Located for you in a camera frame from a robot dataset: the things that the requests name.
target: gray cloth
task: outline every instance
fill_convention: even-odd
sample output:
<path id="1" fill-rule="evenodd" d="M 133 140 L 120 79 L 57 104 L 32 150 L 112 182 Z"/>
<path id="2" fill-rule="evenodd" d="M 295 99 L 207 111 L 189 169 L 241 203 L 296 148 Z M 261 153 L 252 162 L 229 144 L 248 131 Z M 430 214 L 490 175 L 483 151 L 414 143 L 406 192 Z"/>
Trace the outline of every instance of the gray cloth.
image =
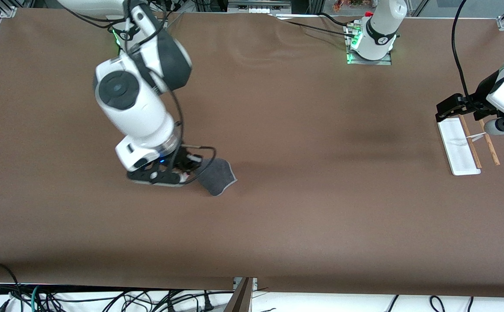
<path id="1" fill-rule="evenodd" d="M 204 159 L 202 166 L 196 170 L 196 174 L 202 172 L 208 162 L 210 162 L 209 159 Z M 212 196 L 221 195 L 226 188 L 237 181 L 235 174 L 232 172 L 231 165 L 227 160 L 222 158 L 215 158 L 212 164 L 197 180 Z"/>

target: wooden handle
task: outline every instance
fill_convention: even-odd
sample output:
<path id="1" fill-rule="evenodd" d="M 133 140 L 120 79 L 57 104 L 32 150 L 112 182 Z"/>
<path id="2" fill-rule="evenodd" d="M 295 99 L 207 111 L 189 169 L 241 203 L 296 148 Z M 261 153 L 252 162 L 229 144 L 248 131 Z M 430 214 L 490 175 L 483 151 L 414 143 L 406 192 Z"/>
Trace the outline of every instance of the wooden handle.
<path id="1" fill-rule="evenodd" d="M 478 120 L 478 122 L 480 123 L 481 130 L 485 131 L 484 121 Z M 485 142 L 488 143 L 489 152 L 491 153 L 491 158 L 493 158 L 494 164 L 496 166 L 499 166 L 501 163 L 498 161 L 497 152 L 494 150 L 494 146 L 493 146 L 493 142 L 491 141 L 491 137 L 489 136 L 489 134 L 486 133 L 484 135 L 484 138 L 485 138 Z"/>
<path id="2" fill-rule="evenodd" d="M 464 134 L 468 137 L 470 136 L 470 130 L 468 129 L 468 125 L 466 124 L 466 119 L 464 116 L 459 115 L 460 123 L 462 124 L 462 128 L 464 129 Z M 472 152 L 472 156 L 474 158 L 474 162 L 476 162 L 476 168 L 481 168 L 480 158 L 478 157 L 478 153 L 476 152 L 476 147 L 474 146 L 474 142 L 472 142 L 472 138 L 466 138 L 468 141 L 468 146 L 470 147 L 470 152 Z"/>

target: teal cable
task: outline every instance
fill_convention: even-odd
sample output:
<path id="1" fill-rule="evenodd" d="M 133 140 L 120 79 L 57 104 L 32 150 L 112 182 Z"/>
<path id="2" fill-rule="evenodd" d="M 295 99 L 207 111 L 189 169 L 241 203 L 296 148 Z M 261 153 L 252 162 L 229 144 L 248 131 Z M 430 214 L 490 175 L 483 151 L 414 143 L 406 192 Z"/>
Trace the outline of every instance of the teal cable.
<path id="1" fill-rule="evenodd" d="M 36 292 L 40 285 L 34 287 L 34 290 L 32 291 L 32 296 L 30 296 L 30 307 L 32 308 L 32 312 L 36 312 L 36 307 L 34 307 L 34 300 L 36 300 Z"/>

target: brown table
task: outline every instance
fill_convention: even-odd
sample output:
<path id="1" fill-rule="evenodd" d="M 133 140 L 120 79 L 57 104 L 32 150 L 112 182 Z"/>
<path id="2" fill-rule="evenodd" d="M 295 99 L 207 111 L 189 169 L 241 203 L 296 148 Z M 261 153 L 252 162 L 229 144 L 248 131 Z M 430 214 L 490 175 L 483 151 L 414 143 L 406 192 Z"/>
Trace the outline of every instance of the brown table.
<path id="1" fill-rule="evenodd" d="M 213 198 L 129 182 L 92 92 L 112 36 L 18 10 L 0 26 L 0 262 L 35 283 L 504 296 L 504 136 L 502 165 L 479 140 L 482 174 L 452 176 L 434 119 L 461 91 L 451 24 L 407 19 L 393 65 L 365 66 L 340 36 L 272 16 L 182 16 L 186 140 L 239 178 Z M 457 40 L 474 90 L 504 32 L 462 20 Z"/>

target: black strap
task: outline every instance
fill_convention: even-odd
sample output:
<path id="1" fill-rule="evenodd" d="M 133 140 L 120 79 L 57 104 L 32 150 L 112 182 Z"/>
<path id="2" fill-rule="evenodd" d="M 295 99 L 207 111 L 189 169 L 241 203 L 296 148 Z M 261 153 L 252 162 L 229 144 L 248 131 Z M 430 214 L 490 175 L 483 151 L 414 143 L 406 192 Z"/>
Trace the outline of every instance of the black strap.
<path id="1" fill-rule="evenodd" d="M 389 40 L 393 39 L 393 37 L 395 37 L 395 34 L 396 34 L 396 30 L 392 34 L 387 34 L 387 35 L 382 34 L 382 33 L 378 33 L 371 26 L 371 18 L 369 20 L 367 20 L 366 31 L 367 31 L 367 34 L 369 34 L 369 36 L 371 38 L 373 38 L 373 40 L 375 41 L 375 44 L 377 44 L 378 46 L 384 46 L 385 44 L 387 44 L 387 42 L 389 42 Z"/>

